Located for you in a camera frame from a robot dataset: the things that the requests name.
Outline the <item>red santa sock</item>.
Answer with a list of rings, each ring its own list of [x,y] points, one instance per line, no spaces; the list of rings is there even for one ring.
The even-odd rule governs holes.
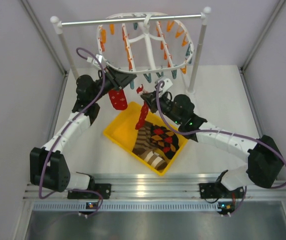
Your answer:
[[[109,99],[111,101],[112,106],[114,107],[114,109],[116,110],[120,110],[123,111],[125,109],[127,109],[128,107],[128,103],[127,103],[127,99],[124,93],[124,90],[110,90],[108,92],[109,95]]]
[[[144,94],[144,93],[147,93],[147,91],[144,90],[143,84],[141,84],[141,85],[136,89],[136,92],[137,92],[139,95]],[[143,103],[143,106],[142,106],[142,108],[141,108],[141,110],[140,110],[140,116],[139,116],[138,122],[137,122],[137,124],[136,124],[136,126],[135,126],[135,129],[136,129],[136,130],[141,129],[141,128],[144,126],[144,124],[145,124],[145,119],[146,119],[146,117],[147,117],[148,112],[149,112],[149,107],[148,107],[147,103],[144,102],[144,103]]]

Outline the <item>white round clip hanger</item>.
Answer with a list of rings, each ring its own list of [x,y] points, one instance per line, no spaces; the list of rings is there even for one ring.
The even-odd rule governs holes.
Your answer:
[[[184,36],[175,37],[178,31],[178,24],[173,24],[170,31],[166,31],[168,22],[161,22],[161,29],[165,34],[165,40],[168,44],[171,59],[174,65],[180,65],[186,58],[187,46],[182,45]],[[110,26],[104,25],[103,29],[106,33],[106,43],[104,44],[104,52],[102,55],[103,61],[107,66],[120,70],[121,72],[129,73],[129,62],[126,54],[125,43],[122,39],[122,29],[120,24],[115,25],[115,33],[110,33]],[[154,39],[151,40],[152,50],[154,54],[155,64],[157,68],[166,68],[169,62],[165,59],[165,52],[161,49],[161,43]],[[146,53],[145,41],[141,39],[131,45],[133,59],[137,70],[144,71],[149,69],[149,63]],[[169,74],[173,79],[177,77],[177,73],[181,72],[179,69],[172,72],[170,70],[163,70],[164,74]],[[152,77],[156,77],[156,73],[151,73]]]

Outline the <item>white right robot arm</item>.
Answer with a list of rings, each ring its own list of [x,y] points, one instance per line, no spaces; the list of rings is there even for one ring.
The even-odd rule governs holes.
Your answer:
[[[200,184],[202,199],[242,197],[239,190],[249,185],[272,189],[284,166],[275,141],[267,135],[259,139],[227,132],[194,113],[194,104],[184,94],[171,98],[166,92],[160,98],[156,93],[143,93],[144,103],[151,112],[159,112],[178,125],[179,133],[186,139],[212,145],[245,162],[233,170],[223,171],[215,182]]]

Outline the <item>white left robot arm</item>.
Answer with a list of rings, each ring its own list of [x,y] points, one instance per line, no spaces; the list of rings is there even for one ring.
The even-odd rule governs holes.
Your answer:
[[[67,190],[77,191],[86,199],[95,195],[92,176],[71,172],[64,154],[95,122],[100,111],[97,101],[111,90],[124,89],[136,78],[132,72],[124,73],[107,66],[98,71],[97,80],[88,74],[76,79],[76,102],[68,119],[51,140],[30,152],[30,182],[38,186],[40,199]]]

